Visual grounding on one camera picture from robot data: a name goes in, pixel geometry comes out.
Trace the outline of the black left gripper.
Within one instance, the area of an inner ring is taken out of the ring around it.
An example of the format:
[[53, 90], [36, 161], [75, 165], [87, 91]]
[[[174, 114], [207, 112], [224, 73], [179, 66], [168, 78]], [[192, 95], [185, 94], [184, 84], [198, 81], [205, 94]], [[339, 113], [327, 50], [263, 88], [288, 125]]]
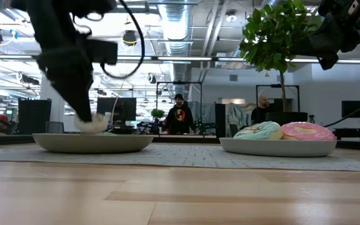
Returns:
[[87, 47], [89, 36], [75, 34], [69, 42], [39, 36], [40, 70], [47, 74], [51, 86], [75, 110], [82, 122], [92, 121], [89, 89], [93, 79]]

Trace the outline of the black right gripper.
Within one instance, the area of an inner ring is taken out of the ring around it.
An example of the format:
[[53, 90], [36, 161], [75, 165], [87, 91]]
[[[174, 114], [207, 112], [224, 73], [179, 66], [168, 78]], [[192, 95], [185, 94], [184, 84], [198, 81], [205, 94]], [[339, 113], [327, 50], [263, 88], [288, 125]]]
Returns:
[[360, 44], [360, 0], [322, 0], [319, 15], [324, 17], [320, 28], [292, 44], [290, 53], [319, 56], [322, 69], [331, 69], [338, 51], [349, 52]]

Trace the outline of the small cream frosted donut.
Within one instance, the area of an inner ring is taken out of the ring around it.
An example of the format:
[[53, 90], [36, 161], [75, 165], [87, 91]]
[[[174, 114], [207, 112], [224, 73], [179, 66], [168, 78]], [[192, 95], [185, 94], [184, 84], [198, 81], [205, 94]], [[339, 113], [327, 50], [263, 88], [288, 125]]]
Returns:
[[93, 113], [91, 122], [80, 120], [77, 114], [74, 116], [74, 127], [81, 133], [103, 133], [108, 126], [104, 115]]

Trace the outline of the large pink frosted donut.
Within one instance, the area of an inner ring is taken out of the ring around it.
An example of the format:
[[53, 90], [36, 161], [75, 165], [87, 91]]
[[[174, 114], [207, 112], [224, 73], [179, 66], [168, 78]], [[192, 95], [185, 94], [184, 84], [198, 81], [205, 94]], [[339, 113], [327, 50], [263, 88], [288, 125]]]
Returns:
[[310, 122], [290, 122], [281, 126], [282, 139], [300, 141], [333, 141], [336, 136], [329, 129]]

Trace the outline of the large mint frosted donut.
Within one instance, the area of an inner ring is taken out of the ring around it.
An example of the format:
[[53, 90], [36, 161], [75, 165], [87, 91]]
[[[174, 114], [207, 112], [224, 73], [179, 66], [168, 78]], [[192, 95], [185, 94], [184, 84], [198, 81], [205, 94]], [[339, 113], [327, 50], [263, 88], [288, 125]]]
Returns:
[[265, 121], [245, 127], [234, 135], [234, 139], [280, 140], [283, 136], [281, 126], [273, 121]]

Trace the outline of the black cabinet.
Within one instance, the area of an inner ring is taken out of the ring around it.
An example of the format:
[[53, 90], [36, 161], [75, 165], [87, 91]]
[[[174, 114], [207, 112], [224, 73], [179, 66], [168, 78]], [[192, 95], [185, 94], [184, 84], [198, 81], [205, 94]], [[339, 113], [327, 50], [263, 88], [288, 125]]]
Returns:
[[51, 115], [50, 99], [18, 101], [19, 134], [44, 133]]

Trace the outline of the black computer monitor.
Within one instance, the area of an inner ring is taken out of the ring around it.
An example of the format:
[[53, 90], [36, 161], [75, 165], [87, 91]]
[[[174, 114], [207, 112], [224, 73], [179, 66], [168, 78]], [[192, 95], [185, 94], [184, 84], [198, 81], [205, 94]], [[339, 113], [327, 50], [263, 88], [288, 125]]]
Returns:
[[99, 114], [111, 113], [113, 121], [135, 121], [136, 103], [133, 97], [99, 97], [96, 111]]

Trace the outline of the olive green plate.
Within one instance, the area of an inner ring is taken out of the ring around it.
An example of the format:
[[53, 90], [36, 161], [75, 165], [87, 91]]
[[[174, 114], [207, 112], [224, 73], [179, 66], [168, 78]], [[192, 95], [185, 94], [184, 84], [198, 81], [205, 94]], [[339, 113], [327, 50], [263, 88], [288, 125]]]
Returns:
[[116, 154], [133, 153], [149, 146], [154, 136], [135, 134], [53, 134], [32, 135], [43, 149], [55, 153]]

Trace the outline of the potted green plant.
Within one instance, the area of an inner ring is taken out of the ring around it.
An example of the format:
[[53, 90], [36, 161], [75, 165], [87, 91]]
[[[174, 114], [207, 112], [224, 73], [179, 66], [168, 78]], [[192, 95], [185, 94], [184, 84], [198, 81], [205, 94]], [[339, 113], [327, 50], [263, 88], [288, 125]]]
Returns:
[[265, 120], [280, 125], [308, 120], [306, 112], [289, 112], [286, 109], [284, 74], [290, 61], [296, 57], [291, 53], [291, 46], [313, 34], [320, 25], [320, 18], [310, 12], [302, 0], [266, 4], [261, 9], [255, 9], [247, 19], [243, 29], [244, 40], [239, 45], [240, 56], [256, 66], [259, 72], [273, 69], [280, 75], [282, 111], [267, 113]]

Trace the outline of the black desk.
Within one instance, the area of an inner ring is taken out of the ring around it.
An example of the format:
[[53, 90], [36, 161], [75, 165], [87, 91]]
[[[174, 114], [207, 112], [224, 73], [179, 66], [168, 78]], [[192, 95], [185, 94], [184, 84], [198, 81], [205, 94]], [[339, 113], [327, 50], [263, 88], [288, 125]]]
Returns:
[[360, 140], [360, 128], [336, 128], [333, 133], [337, 140], [342, 138], [359, 138]]

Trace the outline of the person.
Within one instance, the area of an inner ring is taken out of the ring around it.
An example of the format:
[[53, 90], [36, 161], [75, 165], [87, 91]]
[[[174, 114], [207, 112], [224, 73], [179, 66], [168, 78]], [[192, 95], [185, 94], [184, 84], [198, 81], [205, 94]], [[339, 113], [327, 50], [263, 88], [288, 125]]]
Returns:
[[189, 134], [194, 122], [192, 112], [184, 103], [182, 94], [176, 94], [174, 101], [175, 104], [167, 114], [164, 127], [169, 135]]
[[271, 107], [266, 96], [258, 97], [258, 104], [251, 113], [251, 124], [262, 123], [266, 119], [266, 113], [271, 112]]

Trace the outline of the blue white cloth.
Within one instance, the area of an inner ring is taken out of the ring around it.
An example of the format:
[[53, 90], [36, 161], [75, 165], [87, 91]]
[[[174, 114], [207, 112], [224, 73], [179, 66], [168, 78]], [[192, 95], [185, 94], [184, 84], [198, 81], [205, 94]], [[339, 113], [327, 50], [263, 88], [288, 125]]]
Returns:
[[251, 113], [256, 107], [255, 103], [234, 104], [229, 103], [225, 105], [225, 122], [226, 122], [226, 136], [231, 137], [230, 125], [235, 124], [240, 130], [243, 126], [249, 126], [251, 123]]

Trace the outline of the grey plate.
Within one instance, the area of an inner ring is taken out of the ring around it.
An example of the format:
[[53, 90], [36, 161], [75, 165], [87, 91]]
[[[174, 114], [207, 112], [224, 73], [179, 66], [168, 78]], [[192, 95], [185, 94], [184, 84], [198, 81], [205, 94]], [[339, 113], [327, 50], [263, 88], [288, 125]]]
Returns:
[[245, 140], [230, 137], [221, 137], [219, 141], [222, 148], [229, 153], [289, 158], [327, 156], [335, 150], [337, 144], [336, 140]]

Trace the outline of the black wall monitor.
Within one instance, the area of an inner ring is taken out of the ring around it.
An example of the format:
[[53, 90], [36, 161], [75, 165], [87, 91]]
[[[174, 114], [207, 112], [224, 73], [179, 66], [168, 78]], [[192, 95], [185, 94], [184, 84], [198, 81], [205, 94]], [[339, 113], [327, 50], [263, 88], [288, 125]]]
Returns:
[[360, 101], [342, 101], [341, 116], [343, 118], [360, 118]]

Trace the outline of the silver ventilation duct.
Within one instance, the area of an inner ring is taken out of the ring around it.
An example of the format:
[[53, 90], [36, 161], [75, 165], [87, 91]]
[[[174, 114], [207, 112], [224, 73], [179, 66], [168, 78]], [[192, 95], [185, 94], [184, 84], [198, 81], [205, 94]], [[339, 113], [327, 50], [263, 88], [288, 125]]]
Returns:
[[[192, 46], [190, 41], [191, 6], [189, 0], [167, 0], [167, 4], [158, 6], [161, 15], [161, 29], [166, 40], [166, 54], [171, 57], [185, 57], [190, 55]], [[173, 82], [174, 95], [182, 94], [185, 100], [189, 97], [191, 80], [191, 66], [186, 62], [171, 61], [170, 75]]]

